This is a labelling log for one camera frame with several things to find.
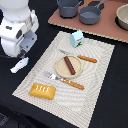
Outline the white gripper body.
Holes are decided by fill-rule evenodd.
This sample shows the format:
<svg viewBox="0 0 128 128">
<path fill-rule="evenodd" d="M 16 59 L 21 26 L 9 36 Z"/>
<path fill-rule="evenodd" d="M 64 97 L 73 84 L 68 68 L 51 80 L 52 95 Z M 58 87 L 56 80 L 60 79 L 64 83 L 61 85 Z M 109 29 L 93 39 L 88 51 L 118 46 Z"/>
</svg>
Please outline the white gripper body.
<svg viewBox="0 0 128 128">
<path fill-rule="evenodd" d="M 39 27 L 34 10 L 5 10 L 0 23 L 1 45 L 6 55 L 17 57 L 21 51 L 28 52 L 37 39 Z"/>
</svg>

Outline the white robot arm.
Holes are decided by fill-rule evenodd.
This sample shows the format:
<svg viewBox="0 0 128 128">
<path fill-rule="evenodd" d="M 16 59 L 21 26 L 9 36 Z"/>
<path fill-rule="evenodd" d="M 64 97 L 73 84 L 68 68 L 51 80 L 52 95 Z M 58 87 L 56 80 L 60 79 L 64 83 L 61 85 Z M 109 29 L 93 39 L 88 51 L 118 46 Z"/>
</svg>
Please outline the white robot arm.
<svg viewBox="0 0 128 128">
<path fill-rule="evenodd" d="M 24 56 L 37 40 L 39 27 L 29 0 L 0 0 L 3 19 L 0 23 L 0 38 L 4 52 L 10 57 Z"/>
</svg>

